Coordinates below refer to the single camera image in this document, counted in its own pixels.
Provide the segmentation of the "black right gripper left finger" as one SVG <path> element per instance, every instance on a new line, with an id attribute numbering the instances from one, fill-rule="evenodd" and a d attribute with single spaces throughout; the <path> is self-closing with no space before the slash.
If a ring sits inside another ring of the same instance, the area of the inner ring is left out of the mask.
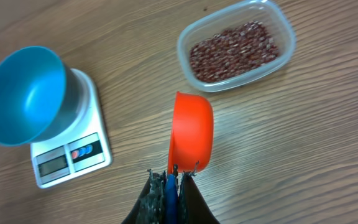
<path id="1" fill-rule="evenodd" d="M 165 219 L 166 172 L 148 169 L 149 178 L 122 224 L 161 224 Z"/>

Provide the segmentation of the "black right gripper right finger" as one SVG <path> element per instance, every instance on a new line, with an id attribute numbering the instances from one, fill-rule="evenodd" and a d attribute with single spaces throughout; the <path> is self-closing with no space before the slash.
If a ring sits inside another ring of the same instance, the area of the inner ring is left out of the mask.
<path id="1" fill-rule="evenodd" d="M 177 207 L 178 223 L 219 224 L 193 180 L 198 164 L 197 161 L 193 170 L 182 173 Z"/>

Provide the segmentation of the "orange scoop with blue handle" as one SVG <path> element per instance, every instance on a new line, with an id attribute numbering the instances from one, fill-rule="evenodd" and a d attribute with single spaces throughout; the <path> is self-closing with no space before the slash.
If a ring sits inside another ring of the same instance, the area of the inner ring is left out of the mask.
<path id="1" fill-rule="evenodd" d="M 165 186 L 165 223 L 178 223 L 178 196 L 182 173 L 197 173 L 209 163 L 213 146 L 213 111 L 209 101 L 199 95 L 177 92 L 173 110 L 167 183 Z"/>

